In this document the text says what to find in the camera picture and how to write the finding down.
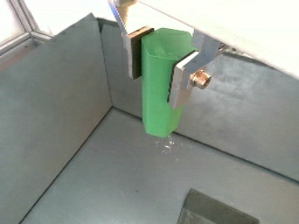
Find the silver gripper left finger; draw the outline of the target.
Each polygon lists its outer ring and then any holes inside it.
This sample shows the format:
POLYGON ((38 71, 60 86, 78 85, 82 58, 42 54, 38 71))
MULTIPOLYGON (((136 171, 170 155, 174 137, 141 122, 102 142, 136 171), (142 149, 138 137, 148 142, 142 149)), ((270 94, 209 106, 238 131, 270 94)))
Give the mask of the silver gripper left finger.
POLYGON ((106 2, 121 33, 126 53, 128 76, 134 80, 141 76, 141 38, 154 29, 148 25, 133 31, 128 29, 128 9, 136 4, 136 0, 106 0, 106 2))

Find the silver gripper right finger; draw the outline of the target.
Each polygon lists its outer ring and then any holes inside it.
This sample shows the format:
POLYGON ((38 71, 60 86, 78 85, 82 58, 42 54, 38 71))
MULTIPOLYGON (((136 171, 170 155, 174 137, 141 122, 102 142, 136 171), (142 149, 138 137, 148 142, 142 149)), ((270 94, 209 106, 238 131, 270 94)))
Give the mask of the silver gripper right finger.
POLYGON ((169 87, 168 103, 177 109, 188 100, 192 89, 204 89, 210 83, 205 66, 224 52, 225 45, 210 36, 194 30, 190 37, 194 50, 174 64, 169 87))

